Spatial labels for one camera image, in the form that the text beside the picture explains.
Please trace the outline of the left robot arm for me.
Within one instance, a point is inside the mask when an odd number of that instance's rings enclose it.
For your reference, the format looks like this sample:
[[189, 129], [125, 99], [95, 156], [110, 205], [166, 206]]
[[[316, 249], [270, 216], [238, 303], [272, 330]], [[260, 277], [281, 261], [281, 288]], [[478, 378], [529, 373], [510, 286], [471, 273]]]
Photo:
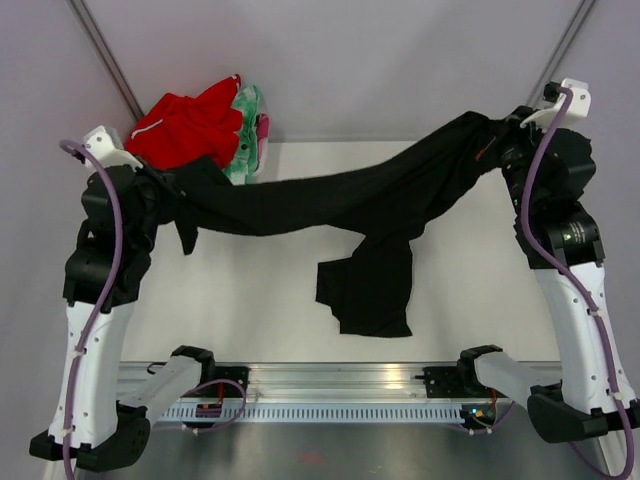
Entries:
[[152, 426], [180, 397], [210, 395], [211, 351], [182, 345], [143, 384], [117, 394], [125, 334], [160, 224], [156, 179], [130, 166], [92, 174], [81, 197], [86, 219], [65, 265], [67, 348], [58, 405], [30, 442], [32, 456], [94, 473], [133, 465]]

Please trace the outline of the black trousers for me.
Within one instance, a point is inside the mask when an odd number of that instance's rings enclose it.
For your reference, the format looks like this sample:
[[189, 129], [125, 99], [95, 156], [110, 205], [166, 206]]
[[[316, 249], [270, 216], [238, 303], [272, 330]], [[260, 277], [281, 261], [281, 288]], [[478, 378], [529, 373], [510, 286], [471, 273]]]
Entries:
[[316, 300], [343, 334], [404, 338], [413, 285], [410, 243], [478, 179], [498, 168], [502, 120], [469, 111], [391, 159], [304, 179], [234, 185], [207, 156], [166, 170], [165, 206], [190, 254], [198, 229], [267, 237], [316, 226], [362, 235], [353, 253], [317, 266]]

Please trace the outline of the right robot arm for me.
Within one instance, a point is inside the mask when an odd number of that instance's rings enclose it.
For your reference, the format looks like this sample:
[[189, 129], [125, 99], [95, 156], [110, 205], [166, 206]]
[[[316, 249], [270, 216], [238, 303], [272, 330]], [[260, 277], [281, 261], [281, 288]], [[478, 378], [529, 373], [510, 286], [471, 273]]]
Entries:
[[461, 352], [457, 387], [486, 389], [526, 409], [548, 443], [572, 443], [639, 425], [639, 399], [621, 363], [605, 294], [599, 227], [580, 202], [595, 173], [590, 141], [530, 120], [530, 107], [506, 119], [498, 152], [516, 213], [516, 240], [550, 313], [561, 371], [544, 375], [495, 345]]

